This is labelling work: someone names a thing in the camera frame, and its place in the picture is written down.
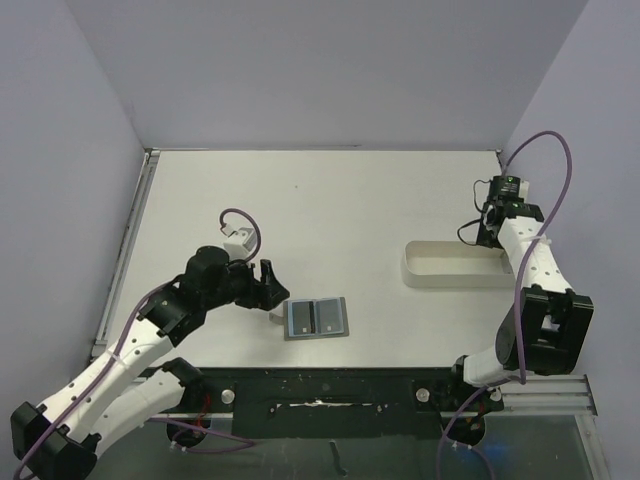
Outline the black VIP credit card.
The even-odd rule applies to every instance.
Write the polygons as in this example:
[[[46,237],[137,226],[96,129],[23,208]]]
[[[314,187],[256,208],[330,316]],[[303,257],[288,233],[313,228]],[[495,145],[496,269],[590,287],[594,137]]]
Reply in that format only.
[[[315,310],[312,301],[297,301],[290,308],[290,333],[305,336],[315,333]]]

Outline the grey card holder wallet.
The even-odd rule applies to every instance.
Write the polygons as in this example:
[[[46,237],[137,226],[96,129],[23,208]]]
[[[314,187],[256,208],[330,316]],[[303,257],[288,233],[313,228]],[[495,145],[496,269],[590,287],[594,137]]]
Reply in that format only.
[[[342,319],[343,319],[343,332],[338,334],[330,334],[324,335],[320,333],[320,325],[317,314],[316,304],[320,300],[324,299],[339,299],[342,307]],[[315,310],[315,333],[311,335],[305,336],[294,336],[290,333],[291,320],[290,320],[290,308],[293,302],[297,301],[312,301],[314,304]],[[280,307],[277,307],[275,311],[269,313],[269,320],[283,327],[284,339],[286,341],[294,341],[294,340],[315,340],[315,339],[323,339],[323,338],[339,338],[339,337],[348,337],[350,334],[349,324],[348,324],[348,313],[347,313],[347,305],[346,299],[344,297],[330,297],[330,298],[319,298],[319,299],[297,299],[297,300],[287,300],[282,303]]]

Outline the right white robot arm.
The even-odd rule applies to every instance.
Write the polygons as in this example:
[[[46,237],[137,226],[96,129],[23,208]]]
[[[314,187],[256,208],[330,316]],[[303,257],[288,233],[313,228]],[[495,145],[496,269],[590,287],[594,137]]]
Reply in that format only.
[[[572,373],[594,314],[591,298],[577,294],[561,273],[544,215],[526,201],[524,181],[493,177],[478,224],[476,244],[502,250],[516,284],[494,345],[460,357],[457,376],[445,384],[446,399],[459,409],[478,401],[481,387],[523,381],[528,373]]]

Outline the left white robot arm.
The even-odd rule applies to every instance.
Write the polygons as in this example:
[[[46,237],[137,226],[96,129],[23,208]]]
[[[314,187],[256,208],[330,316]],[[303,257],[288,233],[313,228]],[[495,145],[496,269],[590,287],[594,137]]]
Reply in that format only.
[[[138,302],[118,340],[75,379],[14,410],[15,478],[28,469],[31,478],[84,479],[99,455],[131,429],[175,406],[195,409],[204,395],[203,375],[182,358],[157,367],[140,385],[133,382],[200,328],[210,311],[229,304],[271,311],[289,296],[270,261],[254,265],[219,247],[199,248],[183,273]]]

